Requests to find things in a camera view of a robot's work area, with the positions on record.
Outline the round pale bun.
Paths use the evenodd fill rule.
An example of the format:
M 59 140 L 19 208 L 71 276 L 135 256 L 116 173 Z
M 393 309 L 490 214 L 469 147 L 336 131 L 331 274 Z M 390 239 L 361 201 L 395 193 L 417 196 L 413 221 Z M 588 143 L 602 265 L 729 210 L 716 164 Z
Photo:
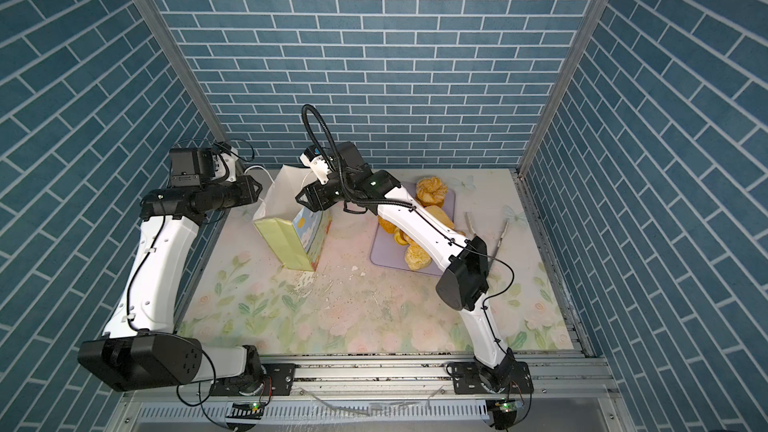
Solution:
M 429 266 L 432 259 L 423 248 L 416 244 L 411 244 L 406 250 L 405 262 L 410 270 L 418 271 Z

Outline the small yellow tart bread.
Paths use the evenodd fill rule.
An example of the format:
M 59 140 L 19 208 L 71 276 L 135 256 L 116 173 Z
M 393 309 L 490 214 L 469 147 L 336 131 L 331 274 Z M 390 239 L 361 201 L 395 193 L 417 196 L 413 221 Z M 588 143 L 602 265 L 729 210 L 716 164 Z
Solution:
M 393 233 L 395 242 L 401 246 L 409 246 L 411 244 L 410 239 L 400 229 L 396 228 Z

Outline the aluminium corner post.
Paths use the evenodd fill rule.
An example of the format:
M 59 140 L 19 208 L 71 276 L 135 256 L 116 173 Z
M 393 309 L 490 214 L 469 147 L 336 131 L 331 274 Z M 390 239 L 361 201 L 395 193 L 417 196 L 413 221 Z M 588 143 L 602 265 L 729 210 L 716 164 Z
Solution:
M 542 108 L 542 113 L 536 126 L 533 128 L 531 138 L 517 168 L 519 178 L 525 177 L 530 171 L 535 156 L 543 143 L 546 132 L 557 114 L 558 107 L 562 103 L 565 92 L 574 77 L 579 62 L 589 45 L 590 39 L 597 28 L 608 1 L 609 0 L 589 1 L 583 20 L 574 35 L 573 43 L 563 60 L 557 80 L 552 87 L 545 106 Z
M 162 17 L 154 0 L 132 0 L 139 14 L 156 39 L 169 64 L 176 72 L 185 91 L 197 107 L 199 114 L 209 127 L 213 137 L 219 141 L 228 141 L 227 133 L 214 112 L 203 88 L 198 82 L 169 26 Z

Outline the large oval brown bread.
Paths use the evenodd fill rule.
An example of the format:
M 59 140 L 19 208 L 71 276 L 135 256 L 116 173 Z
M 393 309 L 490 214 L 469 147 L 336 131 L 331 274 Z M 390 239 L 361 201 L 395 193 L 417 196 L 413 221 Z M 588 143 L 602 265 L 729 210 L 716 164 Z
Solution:
M 394 234 L 397 230 L 396 225 L 388 220 L 383 219 L 382 217 L 378 218 L 378 224 L 387 234 Z

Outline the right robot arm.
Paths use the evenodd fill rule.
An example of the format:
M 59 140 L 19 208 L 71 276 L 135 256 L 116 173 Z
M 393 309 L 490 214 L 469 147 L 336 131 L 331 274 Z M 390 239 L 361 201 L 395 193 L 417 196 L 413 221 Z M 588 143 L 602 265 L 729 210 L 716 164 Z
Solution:
M 470 335 L 476 362 L 499 374 L 514 355 L 496 333 L 489 307 L 490 256 L 479 237 L 469 239 L 441 223 L 420 205 L 404 185 L 384 170 L 372 171 L 354 144 L 327 152 L 310 146 L 300 156 L 316 180 L 296 196 L 312 212 L 325 211 L 338 202 L 353 203 L 392 223 L 420 246 L 442 271 L 436 286 L 441 300 L 458 311 Z

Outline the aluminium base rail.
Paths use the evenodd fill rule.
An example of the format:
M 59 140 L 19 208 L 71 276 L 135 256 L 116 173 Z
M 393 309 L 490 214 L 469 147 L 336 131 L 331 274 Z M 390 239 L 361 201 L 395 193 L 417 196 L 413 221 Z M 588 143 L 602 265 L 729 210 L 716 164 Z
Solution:
M 631 431 L 607 363 L 522 354 L 505 388 L 482 384 L 457 355 L 268 357 L 272 389 L 219 395 L 192 408 L 174 389 L 132 392 L 110 431 L 301 430 L 336 424 L 469 422 L 484 431 Z

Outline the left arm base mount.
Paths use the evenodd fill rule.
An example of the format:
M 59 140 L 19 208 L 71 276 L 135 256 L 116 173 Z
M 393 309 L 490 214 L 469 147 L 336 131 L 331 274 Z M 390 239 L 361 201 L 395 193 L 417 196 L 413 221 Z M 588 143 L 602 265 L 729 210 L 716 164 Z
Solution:
M 297 366 L 294 363 L 267 363 L 254 345 L 216 348 L 212 356 L 216 379 L 213 396 L 289 396 Z

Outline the floral table mat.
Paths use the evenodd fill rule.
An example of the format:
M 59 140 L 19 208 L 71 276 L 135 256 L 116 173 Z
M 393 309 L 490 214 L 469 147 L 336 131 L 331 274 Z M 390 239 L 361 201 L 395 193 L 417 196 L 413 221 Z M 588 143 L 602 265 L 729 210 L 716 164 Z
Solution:
M 569 350 L 572 334 L 557 304 L 511 172 L 445 169 L 456 193 L 454 223 L 465 212 L 489 251 L 509 229 L 493 265 L 490 309 L 496 333 L 515 352 Z M 255 345 L 264 355 L 467 352 L 459 314 L 438 297 L 434 276 L 374 265 L 373 215 L 340 208 L 316 271 L 286 269 L 253 223 L 255 208 L 226 219 L 180 331 L 214 346 Z

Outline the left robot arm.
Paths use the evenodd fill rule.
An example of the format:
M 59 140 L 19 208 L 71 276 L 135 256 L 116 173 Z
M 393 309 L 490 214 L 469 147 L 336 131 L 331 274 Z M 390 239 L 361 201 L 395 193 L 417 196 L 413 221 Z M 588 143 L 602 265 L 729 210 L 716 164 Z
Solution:
M 79 364 L 117 392 L 209 381 L 223 395 L 263 391 L 253 346 L 205 347 L 175 331 L 175 300 L 193 242 L 212 212 L 255 203 L 262 190 L 239 172 L 227 143 L 174 148 L 166 187 L 140 202 L 140 239 L 118 305 L 100 338 L 82 343 Z

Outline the white and green paper bag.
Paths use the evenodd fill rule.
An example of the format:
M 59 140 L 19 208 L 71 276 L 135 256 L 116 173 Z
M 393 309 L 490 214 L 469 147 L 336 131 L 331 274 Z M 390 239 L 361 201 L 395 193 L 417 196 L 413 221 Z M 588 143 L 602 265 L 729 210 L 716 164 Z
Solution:
M 330 230 L 329 211 L 312 212 L 296 201 L 313 176 L 310 169 L 284 165 L 253 216 L 256 230 L 287 269 L 316 271 Z

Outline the aluminium corner post right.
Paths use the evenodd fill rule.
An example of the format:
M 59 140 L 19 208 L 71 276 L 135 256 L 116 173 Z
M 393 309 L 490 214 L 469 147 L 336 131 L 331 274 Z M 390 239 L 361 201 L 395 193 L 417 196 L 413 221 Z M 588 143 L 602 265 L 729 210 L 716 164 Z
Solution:
M 536 126 L 533 128 L 531 138 L 517 168 L 519 178 L 525 177 L 530 171 L 535 156 L 543 143 L 546 132 L 557 114 L 558 107 L 562 103 L 565 92 L 574 77 L 579 62 L 589 45 L 590 39 L 597 28 L 608 1 L 609 0 L 589 1 L 583 20 L 574 35 L 573 43 L 563 60 L 557 80 L 552 87 L 545 106 L 542 108 L 542 113 Z

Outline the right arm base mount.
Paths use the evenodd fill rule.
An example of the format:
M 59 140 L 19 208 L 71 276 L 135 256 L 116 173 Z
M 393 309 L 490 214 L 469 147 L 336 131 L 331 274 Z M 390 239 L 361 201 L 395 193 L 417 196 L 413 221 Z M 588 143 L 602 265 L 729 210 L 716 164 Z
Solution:
M 494 368 L 474 359 L 472 362 L 449 362 L 445 370 L 457 395 L 531 395 L 534 391 L 528 364 L 518 361 L 510 348 Z

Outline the aluminium corner post left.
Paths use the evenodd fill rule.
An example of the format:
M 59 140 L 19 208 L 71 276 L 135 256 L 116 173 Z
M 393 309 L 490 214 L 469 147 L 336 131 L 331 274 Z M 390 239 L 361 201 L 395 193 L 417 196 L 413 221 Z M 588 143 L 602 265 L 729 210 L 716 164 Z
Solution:
M 169 64 L 176 72 L 185 91 L 197 107 L 199 114 L 209 127 L 213 137 L 219 141 L 228 141 L 227 133 L 214 112 L 203 88 L 198 82 L 169 26 L 162 17 L 154 0 L 132 0 L 139 14 L 156 39 Z

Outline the sugar-topped knotted bread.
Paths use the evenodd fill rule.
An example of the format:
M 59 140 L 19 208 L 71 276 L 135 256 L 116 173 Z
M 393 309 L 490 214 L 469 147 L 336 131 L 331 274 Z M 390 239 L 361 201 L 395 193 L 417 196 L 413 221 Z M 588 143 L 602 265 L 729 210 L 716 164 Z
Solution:
M 447 196 L 447 185 L 436 176 L 420 179 L 416 183 L 416 199 L 424 206 L 442 207 Z

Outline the triangular pastry bread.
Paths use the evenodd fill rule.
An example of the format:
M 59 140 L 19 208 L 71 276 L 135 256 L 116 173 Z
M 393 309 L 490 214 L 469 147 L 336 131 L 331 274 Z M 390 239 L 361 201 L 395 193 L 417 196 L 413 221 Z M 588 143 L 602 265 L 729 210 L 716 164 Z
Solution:
M 454 230 L 455 224 L 450 219 L 448 214 L 439 206 L 437 205 L 429 205 L 425 208 L 425 210 L 435 219 L 437 219 L 441 224 L 446 226 L 447 228 Z

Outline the lilac plastic tray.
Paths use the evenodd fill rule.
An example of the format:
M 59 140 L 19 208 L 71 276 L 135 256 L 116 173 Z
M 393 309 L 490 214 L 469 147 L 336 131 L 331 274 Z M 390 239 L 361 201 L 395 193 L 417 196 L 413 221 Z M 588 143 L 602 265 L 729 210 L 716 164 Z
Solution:
M 402 182 L 402 186 L 414 198 L 416 198 L 417 195 L 416 185 L 416 182 Z M 441 208 L 444 212 L 446 212 L 451 220 L 454 220 L 455 216 L 455 202 L 456 193 L 453 189 L 449 188 Z M 381 267 L 398 269 L 406 272 L 421 273 L 438 278 L 443 274 L 443 271 L 439 269 L 434 260 L 432 260 L 432 262 L 425 268 L 419 269 L 417 271 L 411 270 L 407 266 L 407 262 L 405 260 L 407 249 L 407 246 L 400 245 L 394 240 L 393 234 L 387 233 L 384 228 L 378 226 L 374 235 L 369 258 L 374 265 Z

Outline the metal tongs with white tips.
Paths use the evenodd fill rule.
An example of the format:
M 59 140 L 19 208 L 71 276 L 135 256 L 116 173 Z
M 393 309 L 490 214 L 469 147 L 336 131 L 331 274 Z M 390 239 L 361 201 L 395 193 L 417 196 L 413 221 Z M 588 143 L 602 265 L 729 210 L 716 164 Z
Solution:
M 478 237 L 479 234 L 475 227 L 473 214 L 471 212 L 465 212 L 464 216 L 465 216 L 465 221 L 466 221 L 466 225 L 469 233 L 471 234 L 472 237 Z M 510 219 L 509 218 L 505 219 L 503 222 L 503 226 L 500 230 L 500 233 L 498 234 L 498 237 L 496 238 L 495 241 L 492 242 L 492 248 L 488 252 L 489 268 L 492 268 L 493 264 L 496 262 L 497 255 L 503 243 L 504 237 L 506 236 L 507 231 L 509 229 L 509 224 L 510 224 Z

